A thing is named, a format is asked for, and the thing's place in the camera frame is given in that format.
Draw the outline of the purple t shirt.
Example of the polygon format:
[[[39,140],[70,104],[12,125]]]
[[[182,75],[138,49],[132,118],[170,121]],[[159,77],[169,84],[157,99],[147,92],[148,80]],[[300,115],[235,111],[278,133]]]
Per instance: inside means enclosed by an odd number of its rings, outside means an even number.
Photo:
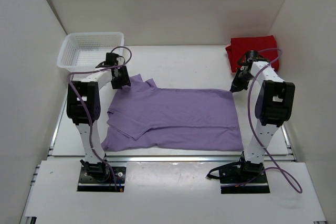
[[[241,151],[238,115],[229,91],[168,89],[138,74],[118,90],[108,108],[102,148]]]

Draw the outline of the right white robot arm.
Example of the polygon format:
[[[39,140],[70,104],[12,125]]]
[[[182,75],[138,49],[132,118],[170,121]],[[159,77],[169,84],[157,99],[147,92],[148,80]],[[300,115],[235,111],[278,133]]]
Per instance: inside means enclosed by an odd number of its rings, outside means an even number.
[[[236,178],[241,182],[248,182],[254,174],[261,172],[271,139],[292,113],[295,85],[277,75],[271,67],[275,61],[261,55],[266,51],[250,50],[238,59],[238,69],[230,88],[232,93],[249,91],[247,113],[253,136],[242,152],[240,166],[235,169]],[[257,124],[253,126],[250,98],[255,83],[260,85],[260,91],[254,109]]]

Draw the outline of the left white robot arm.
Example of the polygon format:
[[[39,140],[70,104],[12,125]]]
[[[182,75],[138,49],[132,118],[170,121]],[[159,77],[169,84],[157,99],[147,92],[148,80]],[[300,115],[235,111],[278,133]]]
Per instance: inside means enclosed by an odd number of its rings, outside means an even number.
[[[131,85],[126,67],[131,58],[129,48],[117,46],[106,53],[105,61],[94,70],[75,71],[67,75],[66,113],[79,131],[85,150],[85,158],[80,162],[88,175],[98,181],[104,181],[114,173],[105,159],[98,133],[97,121],[101,113],[99,91],[107,83],[111,83],[115,90]]]

